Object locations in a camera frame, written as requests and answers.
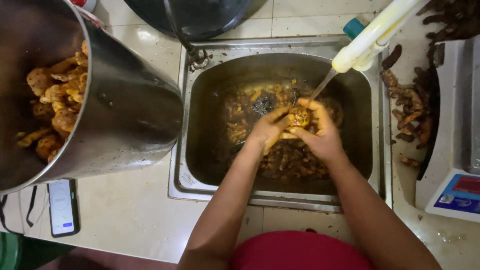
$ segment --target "person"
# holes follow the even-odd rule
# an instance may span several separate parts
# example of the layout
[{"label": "person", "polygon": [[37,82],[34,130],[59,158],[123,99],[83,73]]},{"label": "person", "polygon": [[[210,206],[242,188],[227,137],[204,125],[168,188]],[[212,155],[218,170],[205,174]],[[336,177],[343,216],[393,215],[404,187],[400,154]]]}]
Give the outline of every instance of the person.
[{"label": "person", "polygon": [[[299,99],[307,106],[309,101]],[[319,132],[290,127],[288,108],[263,116],[248,136],[201,214],[177,265],[193,269],[441,269],[433,255],[350,163],[321,103],[310,102]],[[329,169],[345,218],[364,253],[338,239],[309,232],[270,232],[235,248],[259,162],[283,136],[302,139]]]}]

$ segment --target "stainless steel sink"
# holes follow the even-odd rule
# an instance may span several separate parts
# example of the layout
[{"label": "stainless steel sink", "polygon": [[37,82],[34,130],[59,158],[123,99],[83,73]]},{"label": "stainless steel sink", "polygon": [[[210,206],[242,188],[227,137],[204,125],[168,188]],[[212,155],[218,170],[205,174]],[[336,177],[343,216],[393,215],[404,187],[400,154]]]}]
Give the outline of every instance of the stainless steel sink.
[{"label": "stainless steel sink", "polygon": [[[331,59],[349,43],[346,37],[251,39],[197,43],[210,55],[205,69],[191,71],[183,49],[179,87],[184,99],[181,136],[172,150],[168,195],[178,199],[209,200],[224,171],[210,152],[210,138],[220,121],[219,91],[254,80],[291,79],[315,87],[331,68]],[[344,110],[342,141],[355,167],[391,206],[390,114],[387,89],[379,78],[381,54],[366,72],[337,75],[324,93]],[[341,212],[331,180],[298,181],[285,185],[257,179],[252,205]]]}]

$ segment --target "white tile countertop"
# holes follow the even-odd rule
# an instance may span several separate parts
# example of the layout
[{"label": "white tile countertop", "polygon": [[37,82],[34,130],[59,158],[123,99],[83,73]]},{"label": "white tile countertop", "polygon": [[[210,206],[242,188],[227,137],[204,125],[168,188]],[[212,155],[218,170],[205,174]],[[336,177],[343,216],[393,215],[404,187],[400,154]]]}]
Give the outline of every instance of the white tile countertop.
[{"label": "white tile countertop", "polygon": [[[369,21],[388,3],[389,0],[254,0],[242,24],[218,38],[339,35],[353,17]],[[94,14],[105,22],[114,37],[171,79],[178,80],[178,41],[145,24],[123,0],[99,0]],[[400,83],[411,82],[415,66],[427,66],[428,41],[424,36],[438,26],[423,26],[421,20],[409,20],[391,42],[392,47],[403,45],[402,57],[392,69]],[[392,127],[396,127],[394,117]],[[399,159],[402,154],[422,159],[425,153],[415,149],[416,143],[397,141],[392,153],[395,213],[443,268],[479,268],[480,224],[428,215],[414,208],[418,171],[405,167]],[[30,216],[34,226],[29,228],[25,222],[31,187],[9,195],[4,210],[7,226],[30,237],[177,263],[207,203],[168,198],[169,165],[170,154],[151,167],[79,179],[81,230],[74,236],[51,237],[44,184],[38,187]],[[243,220],[239,242],[263,232],[313,228],[354,244],[342,214],[249,206]]]}]

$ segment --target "phone screen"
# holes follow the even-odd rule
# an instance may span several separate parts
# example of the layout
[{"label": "phone screen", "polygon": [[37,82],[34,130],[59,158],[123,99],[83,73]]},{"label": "phone screen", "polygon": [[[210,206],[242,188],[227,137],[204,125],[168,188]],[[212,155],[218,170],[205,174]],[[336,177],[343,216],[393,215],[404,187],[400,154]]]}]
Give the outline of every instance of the phone screen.
[{"label": "phone screen", "polygon": [[52,234],[71,233],[74,230],[72,199],[69,180],[48,184]]}]

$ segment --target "red shirt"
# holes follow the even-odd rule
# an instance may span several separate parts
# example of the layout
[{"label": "red shirt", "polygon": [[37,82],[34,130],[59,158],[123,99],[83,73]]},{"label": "red shirt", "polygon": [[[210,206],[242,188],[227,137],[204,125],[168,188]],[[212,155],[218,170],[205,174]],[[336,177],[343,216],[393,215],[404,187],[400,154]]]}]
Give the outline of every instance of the red shirt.
[{"label": "red shirt", "polygon": [[279,231],[264,233],[239,245],[232,270],[373,270],[354,246],[327,235]]}]

